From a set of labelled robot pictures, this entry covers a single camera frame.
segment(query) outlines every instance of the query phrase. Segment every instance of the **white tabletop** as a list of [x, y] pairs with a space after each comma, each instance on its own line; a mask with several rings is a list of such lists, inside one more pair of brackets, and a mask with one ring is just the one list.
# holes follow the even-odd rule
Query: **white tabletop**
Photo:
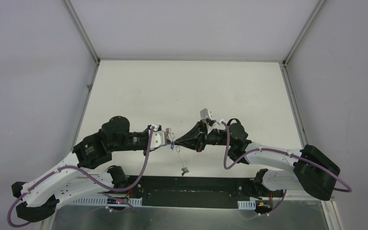
[[[255, 62], [101, 61], [77, 143], [116, 115], [130, 121], [131, 132], [160, 124], [178, 138], [200, 120], [203, 108], [215, 119], [238, 118], [252, 141], [301, 148], [278, 63]], [[181, 147], [190, 171], [185, 176], [254, 177], [268, 168], [238, 164], [225, 170], [224, 152], [224, 146], [202, 152]], [[114, 152], [112, 161], [92, 173], [120, 165], [126, 175], [137, 175], [143, 161], [142, 151]], [[145, 175], [181, 176], [182, 167], [177, 152], [166, 146], [150, 153]]]

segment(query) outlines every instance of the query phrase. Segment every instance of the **gray panel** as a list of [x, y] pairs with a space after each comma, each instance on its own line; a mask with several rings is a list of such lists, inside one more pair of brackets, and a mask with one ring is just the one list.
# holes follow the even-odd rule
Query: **gray panel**
[[11, 184], [70, 150], [93, 71], [61, 1], [0, 0], [0, 230], [11, 229]]
[[341, 168], [344, 227], [368, 229], [368, 1], [328, 1], [288, 66], [308, 142]]
[[97, 207], [65, 206], [56, 214], [53, 230], [326, 230], [320, 201], [284, 201], [269, 217], [252, 210], [140, 207], [127, 213], [109, 213]]
[[73, 0], [100, 58], [284, 60], [317, 0]]

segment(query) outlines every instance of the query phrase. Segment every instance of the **gray floor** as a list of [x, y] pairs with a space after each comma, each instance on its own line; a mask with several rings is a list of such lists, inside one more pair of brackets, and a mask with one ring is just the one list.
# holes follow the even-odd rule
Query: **gray floor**
[[56, 215], [53, 230], [327, 230], [320, 201], [284, 201], [270, 217], [247, 218], [254, 211], [237, 209], [140, 207], [128, 213], [109, 213], [97, 207], [65, 206]]

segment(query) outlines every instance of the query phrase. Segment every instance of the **robotic arm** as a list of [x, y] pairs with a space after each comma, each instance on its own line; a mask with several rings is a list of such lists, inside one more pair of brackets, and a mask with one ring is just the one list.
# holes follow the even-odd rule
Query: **robotic arm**
[[[232, 168], [236, 163], [244, 163], [262, 164], [281, 170], [261, 169], [253, 180], [217, 178], [205, 181], [208, 178], [198, 178], [195, 183], [192, 183], [189, 178], [161, 180], [148, 177], [143, 183], [147, 188], [143, 185], [138, 189], [140, 188], [138, 182], [144, 173], [149, 152], [169, 145], [171, 141], [167, 139], [167, 133], [162, 131], [161, 126], [152, 124], [143, 132], [130, 132], [129, 121], [125, 117], [115, 116], [103, 124], [97, 133], [87, 136], [74, 146], [73, 151], [60, 163], [40, 177], [28, 183], [15, 182], [12, 185], [12, 193], [17, 200], [9, 210], [8, 222], [14, 227], [19, 227], [10, 221], [11, 211], [19, 201], [22, 203], [16, 206], [17, 216], [29, 222], [38, 222], [48, 218], [56, 209], [71, 201], [107, 191], [121, 193], [134, 189], [137, 191], [136, 197], [147, 199], [150, 206], [151, 204], [158, 206], [159, 201], [153, 202], [155, 196], [153, 195], [151, 200], [148, 196], [150, 192], [144, 192], [146, 189], [162, 192], [177, 192], [177, 188], [183, 188], [182, 191], [186, 191], [187, 187], [201, 191], [208, 189], [206, 197], [210, 197], [210, 192], [216, 189], [219, 196], [229, 193], [231, 197], [228, 201], [231, 202], [229, 207], [233, 207], [233, 202], [236, 204], [238, 201], [249, 200], [250, 196], [260, 198], [271, 194], [271, 191], [277, 191], [277, 195], [282, 195], [283, 193], [279, 191], [282, 189], [305, 190], [320, 200], [329, 200], [332, 191], [338, 190], [334, 186], [340, 169], [314, 146], [306, 145], [301, 150], [264, 146], [247, 139], [248, 134], [238, 119], [230, 119], [226, 124], [223, 120], [216, 121], [207, 109], [203, 109], [200, 114], [201, 120], [188, 133], [174, 141], [174, 145], [197, 152], [203, 151], [206, 145], [226, 146], [225, 169]], [[218, 126], [224, 126], [225, 129], [217, 129]], [[111, 161], [112, 152], [130, 150], [142, 150], [145, 155], [145, 163], [138, 177], [127, 178], [120, 166], [111, 166], [99, 175], [88, 174], [90, 170]], [[234, 161], [230, 166], [226, 166], [227, 157]], [[205, 182], [210, 182], [211, 186], [206, 188]], [[247, 195], [240, 195], [238, 188], [242, 188], [241, 190]], [[231, 196], [233, 190], [238, 194]], [[182, 191], [180, 190], [178, 200], [182, 200]], [[222, 202], [217, 202], [216, 205], [221, 207]]]

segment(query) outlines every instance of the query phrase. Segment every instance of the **white wall panel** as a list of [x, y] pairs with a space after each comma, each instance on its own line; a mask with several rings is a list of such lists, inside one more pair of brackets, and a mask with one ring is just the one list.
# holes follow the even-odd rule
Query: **white wall panel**
[[[102, 61], [95, 78], [78, 142], [121, 115], [131, 132], [149, 124], [170, 127], [178, 138], [210, 109], [216, 119], [238, 118], [248, 139], [284, 148], [300, 148], [297, 128], [278, 63], [205, 61]], [[224, 146], [206, 146], [202, 152], [181, 148], [180, 156], [195, 177], [254, 177], [262, 165], [238, 164], [223, 168]], [[142, 151], [114, 152], [110, 165], [137, 175]], [[150, 153], [145, 175], [181, 176], [182, 164], [169, 147]]]
[[61, 1], [0, 0], [0, 230], [12, 229], [11, 185], [70, 150], [93, 70]]
[[309, 143], [340, 168], [346, 230], [368, 229], [368, 0], [328, 1], [289, 64]]
[[317, 0], [73, 0], [100, 58], [284, 60]]

